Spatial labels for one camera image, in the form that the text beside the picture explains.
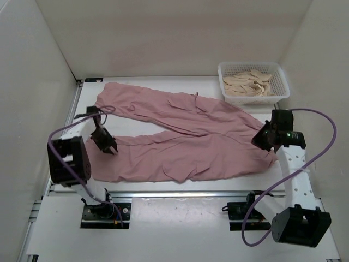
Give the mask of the pink trousers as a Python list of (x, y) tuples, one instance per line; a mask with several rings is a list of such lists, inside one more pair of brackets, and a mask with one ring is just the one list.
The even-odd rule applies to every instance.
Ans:
[(153, 135), (117, 136), (114, 156), (87, 141), (92, 177), (98, 181), (222, 180), (264, 172), (277, 160), (275, 153), (251, 143), (262, 123), (222, 100), (109, 82), (96, 105), (164, 127)]

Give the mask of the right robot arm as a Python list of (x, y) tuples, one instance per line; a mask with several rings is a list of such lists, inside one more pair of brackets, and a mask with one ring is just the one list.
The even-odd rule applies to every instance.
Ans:
[(263, 215), (270, 223), (269, 233), (275, 242), (315, 248), (332, 220), (328, 212), (321, 210), (314, 196), (307, 168), (330, 146), (307, 161), (304, 135), (293, 129), (293, 122), (293, 110), (274, 109), (271, 119), (265, 122), (251, 141), (262, 150), (274, 150), (282, 172), (282, 179), (277, 185), (283, 184), (285, 187), (284, 206), (270, 195), (276, 188), (273, 185), (248, 201), (245, 213), (251, 218)]

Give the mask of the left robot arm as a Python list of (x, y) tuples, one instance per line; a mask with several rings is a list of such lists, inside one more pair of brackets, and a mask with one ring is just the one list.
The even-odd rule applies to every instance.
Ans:
[(111, 105), (89, 106), (84, 114), (74, 117), (73, 123), (49, 135), (47, 154), (51, 180), (55, 184), (73, 189), (88, 206), (95, 206), (101, 218), (114, 213), (114, 203), (107, 189), (92, 178), (92, 167), (85, 143), (92, 140), (101, 153), (115, 156), (116, 139), (104, 127), (107, 117), (115, 111)]

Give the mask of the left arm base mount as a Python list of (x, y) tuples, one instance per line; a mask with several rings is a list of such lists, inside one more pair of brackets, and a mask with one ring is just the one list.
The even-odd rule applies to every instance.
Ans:
[(117, 208), (98, 203), (84, 203), (81, 216), (81, 229), (129, 229), (131, 216), (131, 201), (115, 202)]

